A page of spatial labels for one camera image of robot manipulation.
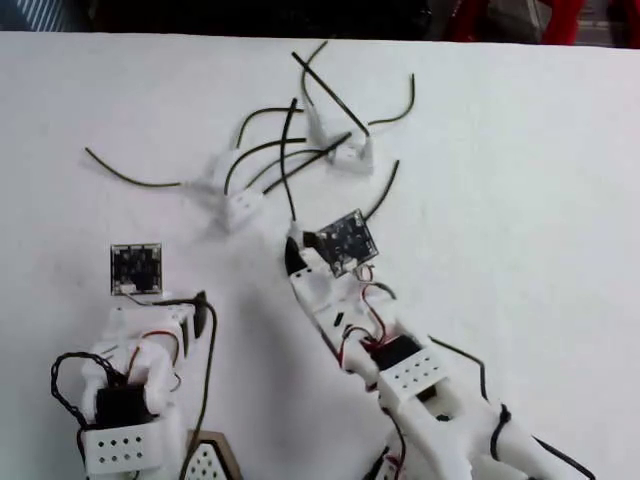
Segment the black circuit board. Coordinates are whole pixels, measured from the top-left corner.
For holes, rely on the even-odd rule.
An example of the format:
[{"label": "black circuit board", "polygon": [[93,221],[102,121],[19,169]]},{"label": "black circuit board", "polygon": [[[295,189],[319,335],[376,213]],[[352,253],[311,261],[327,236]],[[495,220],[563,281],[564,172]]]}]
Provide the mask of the black circuit board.
[{"label": "black circuit board", "polygon": [[111,295],[162,293],[159,243],[111,245]]},{"label": "black circuit board", "polygon": [[336,278],[378,255],[360,209],[316,232],[315,248]]}]

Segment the wire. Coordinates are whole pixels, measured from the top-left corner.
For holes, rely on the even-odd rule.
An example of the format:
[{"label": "wire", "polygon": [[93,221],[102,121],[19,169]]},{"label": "wire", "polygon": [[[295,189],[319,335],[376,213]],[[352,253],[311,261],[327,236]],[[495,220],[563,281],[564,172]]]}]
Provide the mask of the wire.
[{"label": "wire", "polygon": [[[331,145],[329,145],[327,148],[325,148],[324,150],[322,150],[322,152],[319,152],[317,154],[315,154],[313,157],[309,158],[308,160],[306,160],[304,163],[298,165],[296,168],[294,168],[293,170],[291,170],[289,173],[287,173],[287,175],[285,175],[286,178],[291,178],[293,175],[295,175],[296,173],[300,172],[301,170],[307,168],[309,165],[311,165],[313,162],[315,162],[316,160],[324,157],[325,155],[327,155],[328,153],[330,153],[331,151],[335,150],[336,148],[338,148],[340,145],[342,145],[344,142],[346,142],[349,138],[351,137],[351,132],[346,133],[345,135],[343,135],[342,137],[340,137],[337,141],[335,141],[334,143],[332,143]],[[273,190],[274,188],[276,188],[278,185],[280,185],[283,182],[282,178],[279,178],[278,180],[276,180],[275,182],[273,182],[271,185],[269,185],[267,188],[265,188],[262,193],[263,195],[266,195],[267,193],[269,193],[271,190]]]},{"label": "wire", "polygon": [[[327,43],[329,43],[329,40],[325,40],[324,42],[322,42],[320,46],[313,51],[313,53],[309,56],[309,59],[307,60],[307,65],[311,65],[311,62],[313,62],[313,59],[316,58],[316,55],[318,55],[320,51],[327,46]],[[302,94],[304,95],[305,100],[309,102],[309,104],[312,107],[314,107],[315,105],[313,104],[313,100],[311,100],[311,97],[309,96],[309,91],[307,90],[307,71],[304,69],[302,70],[302,75],[300,76],[300,83],[302,85]]]},{"label": "wire", "polygon": [[396,160],[395,163],[393,164],[393,170],[391,170],[391,175],[389,176],[389,180],[387,180],[387,185],[384,187],[384,191],[382,192],[382,195],[380,196],[376,204],[373,206],[373,208],[369,211],[369,213],[367,213],[364,216],[365,222],[369,221],[369,219],[378,211],[378,209],[380,208],[380,205],[382,205],[382,202],[384,202],[384,200],[387,198],[387,195],[391,190],[391,186],[393,185],[393,181],[396,178],[396,173],[398,173],[399,166],[400,166],[400,160]]},{"label": "wire", "polygon": [[555,447],[549,445],[548,443],[540,440],[538,437],[533,437],[533,438],[534,438],[534,440],[536,442],[538,442],[540,444],[540,446],[542,448],[544,448],[551,455],[555,456],[556,458],[559,458],[560,460],[562,460],[564,463],[566,463],[570,467],[573,467],[575,470],[580,472],[582,475],[587,477],[589,480],[596,480],[596,476],[587,467],[585,467],[584,465],[581,465],[580,463],[578,463],[576,460],[571,458],[566,453],[563,453],[560,450],[558,450],[557,448],[555,448]]},{"label": "wire", "polygon": [[148,338],[148,337],[152,337],[154,335],[166,335],[168,337],[173,338],[173,340],[176,342],[176,351],[173,354],[173,366],[175,367],[176,362],[178,361],[178,355],[179,355],[179,352],[180,352],[180,340],[178,340],[178,337],[176,336],[175,333],[170,332],[169,330],[152,330],[151,332],[145,333],[140,338]]},{"label": "wire", "polygon": [[211,313],[211,339],[209,342],[209,353],[207,354],[207,366],[204,376],[204,386],[202,393],[202,403],[200,406],[200,414],[198,415],[198,420],[196,422],[196,426],[193,429],[193,433],[191,435],[191,440],[189,441],[189,446],[187,447],[187,452],[182,462],[182,467],[180,469],[179,480],[184,480],[185,475],[187,473],[187,467],[189,466],[189,461],[193,456],[193,453],[196,450],[196,446],[198,443],[198,437],[200,436],[200,430],[202,429],[202,422],[204,421],[204,417],[207,413],[207,402],[209,401],[209,383],[211,380],[211,365],[213,360],[213,351],[216,343],[216,332],[218,331],[218,316],[216,314],[213,306],[207,302],[206,297],[204,296],[204,292],[199,293],[194,298],[179,298],[173,300],[161,300],[158,302],[149,302],[142,303],[138,302],[131,296],[128,298],[138,304],[142,304],[144,306],[156,306],[156,307],[166,307],[171,305],[193,305],[196,308],[199,306],[206,307],[207,310]]},{"label": "wire", "polygon": [[196,428],[193,430],[193,434],[191,436],[191,441],[189,442],[189,448],[187,449],[187,455],[185,456],[184,462],[182,463],[182,469],[180,472],[180,480],[184,480],[185,475],[187,473],[187,467],[189,466],[189,461],[191,460],[191,456],[196,451],[198,437],[200,436],[200,430],[202,428],[202,422],[204,420],[204,416],[207,413],[207,401],[209,399],[209,381],[211,378],[211,360],[213,358],[213,349],[216,341],[216,331],[218,327],[218,317],[216,315],[216,311],[211,306],[210,303],[206,302],[206,307],[211,312],[211,341],[209,343],[209,354],[207,357],[207,369],[204,378],[204,392],[202,394],[202,406],[200,408],[200,415],[198,417],[198,421],[196,423]]},{"label": "wire", "polygon": [[148,188],[169,188],[169,187],[179,187],[182,185],[182,182],[170,182],[170,183],[147,183],[141,182],[140,180],[135,180],[131,177],[127,177],[125,174],[120,173],[115,168],[109,166],[104,160],[102,160],[98,155],[96,155],[89,147],[84,147],[85,151],[93,158],[96,162],[102,165],[104,168],[113,173],[116,177],[125,182],[131,183],[133,185],[137,185],[139,187],[148,187]]},{"label": "wire", "polygon": [[369,126],[377,125],[379,123],[397,122],[398,120],[402,120],[404,117],[409,115],[411,110],[413,110],[413,104],[416,101],[416,76],[413,73],[411,74],[410,82],[411,82],[411,98],[409,100],[409,105],[407,106],[407,108],[404,109],[404,112],[402,112],[400,115],[398,115],[396,117],[382,118],[380,120],[374,120],[374,121],[368,123]]},{"label": "wire", "polygon": [[460,350],[459,348],[454,347],[453,345],[449,345],[448,343],[445,343],[442,340],[438,340],[437,338],[432,337],[431,335],[429,335],[429,338],[436,345],[440,345],[442,348],[446,348],[447,350],[457,353],[458,355],[468,360],[471,360],[472,362],[477,364],[478,367],[480,367],[480,394],[482,395],[482,398],[484,398],[488,402],[489,397],[487,396],[487,372],[486,372],[484,362],[480,360],[478,357],[474,357],[470,353],[467,353],[464,350]]},{"label": "wire", "polygon": [[93,360],[98,366],[102,367],[104,370],[107,383],[110,387],[124,385],[127,382],[127,378],[125,375],[117,371],[108,360],[105,360],[100,355],[89,352],[68,352],[60,355],[56,358],[53,365],[51,365],[51,395],[53,398],[58,400],[60,404],[67,410],[73,417],[77,420],[78,431],[76,432],[76,445],[78,447],[78,452],[80,452],[80,457],[82,457],[82,463],[85,464],[85,453],[84,446],[82,444],[82,433],[86,430],[89,430],[91,427],[89,426],[87,419],[84,417],[82,412],[75,405],[71,405],[69,401],[60,393],[58,389],[58,375],[60,373],[60,365],[68,358],[83,358],[85,360]]},{"label": "wire", "polygon": [[173,393],[176,390],[178,390],[180,388],[180,386],[182,385],[182,378],[180,378],[180,375],[178,375],[176,372],[173,372],[173,376],[176,377],[176,379],[178,380],[178,384],[173,387],[171,390],[169,390],[169,392]]},{"label": "wire", "polygon": [[489,447],[489,451],[491,452],[491,458],[493,458],[496,462],[500,461],[500,457],[498,456],[498,438],[502,433],[502,429],[511,421],[511,412],[507,408],[507,406],[503,403],[502,410],[500,411],[500,419],[498,420],[498,426],[491,434],[491,444]]},{"label": "wire", "polygon": [[391,419],[391,421],[393,422],[393,426],[396,427],[396,432],[398,432],[398,437],[400,437],[400,445],[401,445],[400,461],[398,462],[398,465],[396,465],[396,473],[393,476],[394,480],[398,480],[400,478],[402,467],[404,466],[404,460],[407,455],[407,444],[404,440],[404,436],[402,435],[402,430],[400,430],[400,425],[398,425],[398,422],[396,422],[396,419],[391,416],[391,412],[388,409],[383,408],[382,413],[384,413],[386,416],[388,416]]},{"label": "wire", "polygon": [[[288,112],[289,109],[288,108],[284,108],[284,107],[270,107],[270,108],[261,108],[260,110],[256,110],[255,112],[250,113],[247,118],[244,119],[244,122],[242,122],[242,127],[240,127],[240,133],[238,133],[238,140],[236,141],[236,148],[240,148],[240,143],[242,143],[242,135],[244,135],[244,129],[247,127],[247,125],[249,124],[249,121],[257,116],[257,115],[262,115],[263,113],[272,113],[272,112]],[[296,108],[296,112],[295,113],[304,113],[304,110],[301,110],[299,108]]]},{"label": "wire", "polygon": [[344,111],[344,113],[346,113],[349,116],[349,118],[351,118],[351,120],[353,120],[355,124],[358,125],[358,128],[362,130],[362,133],[364,133],[365,136],[367,137],[371,136],[371,134],[369,133],[369,130],[367,130],[367,127],[365,127],[363,123],[358,119],[358,117],[356,117],[355,114],[349,109],[349,107],[347,107],[344,104],[344,102],[340,99],[340,97],[338,97],[338,95],[336,95],[336,93],[333,90],[331,90],[331,88],[326,83],[324,83],[324,80],[322,80],[318,76],[318,74],[311,69],[309,64],[306,63],[304,60],[302,60],[296,52],[292,52],[291,55],[293,55],[293,58],[295,58],[296,61],[300,65],[302,65],[302,68],[304,68],[305,72],[311,75],[311,77],[316,82],[318,82],[318,84],[324,89],[324,91],[329,94],[329,96],[333,99],[333,101],[340,106],[340,108]]},{"label": "wire", "polygon": [[[290,138],[286,141],[286,143],[305,143],[306,141],[307,141],[306,138]],[[233,162],[233,165],[231,165],[229,172],[227,172],[227,178],[224,181],[224,194],[225,195],[229,194],[229,184],[231,183],[231,175],[233,175],[234,170],[238,167],[238,165],[240,165],[240,163],[245,158],[247,158],[249,155],[259,152],[260,150],[264,150],[265,148],[278,146],[280,145],[280,143],[282,143],[281,140],[274,140],[272,142],[263,143],[262,145],[253,147],[251,150],[247,150],[242,155],[240,155],[238,159],[235,162]]]},{"label": "wire", "polygon": [[[284,158],[293,157],[295,155],[301,155],[303,153],[314,153],[315,154],[315,153],[323,153],[323,152],[324,152],[324,150],[319,150],[317,148],[306,148],[304,150],[298,150],[297,152],[287,153],[284,156]],[[280,163],[280,158],[278,157],[277,160],[274,160],[273,162],[269,163],[266,167],[264,167],[262,170],[260,170],[260,172],[258,172],[258,174],[255,177],[253,177],[253,179],[249,183],[247,183],[247,185],[244,188],[247,189],[247,188],[252,187],[253,184],[256,183],[258,181],[258,179],[262,175],[267,173],[271,167],[273,167],[274,165],[278,165],[279,163]]]},{"label": "wire", "polygon": [[282,181],[284,183],[284,189],[287,191],[287,198],[289,199],[289,207],[291,208],[291,220],[296,221],[296,207],[293,204],[293,197],[291,196],[291,189],[289,188],[289,182],[287,181],[287,175],[284,173],[284,156],[285,147],[287,145],[287,135],[289,133],[289,125],[291,124],[291,117],[298,104],[298,99],[293,98],[291,105],[289,106],[289,112],[287,118],[284,121],[284,128],[282,129],[282,140],[280,141],[280,173],[282,174]]},{"label": "wire", "polygon": [[[473,355],[460,350],[459,348],[456,348],[452,345],[449,345],[441,340],[438,340],[432,336],[429,336],[429,338],[431,339],[431,341],[433,343],[435,343],[436,345],[440,345],[443,348],[446,348],[447,350],[451,350],[452,352],[457,353],[458,355],[461,355],[469,360],[471,360],[474,363],[477,363],[478,366],[480,367],[480,391],[482,393],[482,397],[488,401],[487,399],[487,389],[486,389],[486,376],[485,376],[485,365],[484,362],[482,360],[480,360],[477,357],[474,357]],[[501,420],[500,423],[503,422],[502,417],[504,415],[505,419],[507,417],[507,413],[509,413],[508,410],[506,410],[507,413],[504,413],[506,407],[503,405],[503,413],[500,414],[501,416]],[[570,467],[574,468],[575,470],[577,470],[578,472],[580,472],[582,475],[584,475],[585,477],[587,477],[589,480],[596,480],[596,476],[593,474],[593,472],[591,472],[588,468],[586,468],[584,465],[581,465],[577,460],[574,460],[573,458],[571,458],[569,455],[567,455],[566,453],[563,453],[562,451],[558,450],[557,448],[549,445],[548,443],[540,440],[538,437],[533,437],[535,439],[536,442],[538,442],[538,444],[540,444],[540,446],[542,448],[544,448],[547,452],[549,452],[551,455],[555,456],[556,458],[562,460],[563,462],[565,462],[567,465],[569,465]],[[495,439],[495,443],[497,444],[498,438],[496,436]]]}]

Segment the white surface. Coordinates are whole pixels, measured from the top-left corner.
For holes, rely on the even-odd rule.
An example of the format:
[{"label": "white surface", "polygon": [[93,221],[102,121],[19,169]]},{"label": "white surface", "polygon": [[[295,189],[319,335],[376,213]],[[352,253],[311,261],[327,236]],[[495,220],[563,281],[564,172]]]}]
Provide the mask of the white surface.
[{"label": "white surface", "polygon": [[[339,371],[285,277],[283,189],[230,238],[180,189],[123,184],[83,152],[148,181],[195,178],[249,111],[299,96],[289,52],[316,45],[0,35],[2,478],[80,478],[76,426],[49,395],[49,369],[104,328],[109,245],[126,242],[161,241],[165,286],[204,288],[216,305],[204,427],[225,432],[247,479],[350,480],[377,456],[391,424]],[[407,120],[379,127],[372,178],[319,164],[291,182],[299,218],[316,228],[369,208],[401,158],[370,226],[405,315],[483,357],[490,394],[528,429],[598,478],[634,478],[640,56],[335,41],[314,65],[366,120],[403,108],[412,71],[417,99]],[[278,138],[283,121],[256,120],[243,145]],[[298,116],[292,135],[303,131]],[[78,369],[61,375],[76,401]],[[182,388],[191,422],[198,374]]]}]

